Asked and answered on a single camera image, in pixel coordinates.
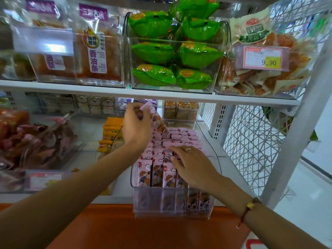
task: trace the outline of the metal shelf edge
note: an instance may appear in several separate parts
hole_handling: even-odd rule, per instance
[[[44,93],[60,93],[60,94],[76,94],[76,95],[98,95],[98,96],[120,96],[135,99],[159,99],[159,100],[178,100],[208,103],[226,103],[226,104],[244,104],[244,105],[287,105],[297,106],[301,103],[299,100],[291,99],[275,99],[260,98],[248,96],[232,96],[232,95],[212,95],[197,94],[184,92],[166,92],[157,90],[139,90],[124,89],[114,87],[97,87],[97,86],[80,86],[80,85],[64,85],[54,83],[41,82],[25,82],[0,80],[0,89],[5,91],[25,91],[25,92],[44,92]]]

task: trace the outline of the price tag holder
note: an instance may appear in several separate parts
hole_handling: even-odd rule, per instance
[[[288,71],[289,48],[275,46],[235,46],[236,68]]]
[[[40,191],[53,183],[63,179],[63,173],[57,172],[33,172],[29,175],[29,190]]]

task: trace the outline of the person's left hand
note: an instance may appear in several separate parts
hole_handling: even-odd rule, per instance
[[[139,110],[144,104],[139,102],[129,103],[123,119],[122,134],[126,144],[132,144],[142,149],[146,148],[151,140],[150,108]]]

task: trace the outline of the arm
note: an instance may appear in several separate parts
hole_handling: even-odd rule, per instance
[[[140,121],[128,105],[123,120],[124,146],[0,213],[1,248],[45,248],[124,170],[139,158],[151,135],[149,110]]]
[[[210,160],[193,147],[171,147],[183,162],[172,157],[180,176],[190,185],[210,193],[224,203],[239,218],[252,197],[240,189],[231,179],[220,175]],[[244,223],[269,249],[320,249],[326,248],[300,228],[260,203],[248,211]]]

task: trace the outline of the price tag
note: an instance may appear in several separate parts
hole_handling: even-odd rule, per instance
[[[281,58],[281,49],[245,46],[243,68],[281,70]]]
[[[30,187],[31,191],[40,191],[43,188],[56,183],[63,178],[63,173],[55,172],[34,172],[30,174]]]

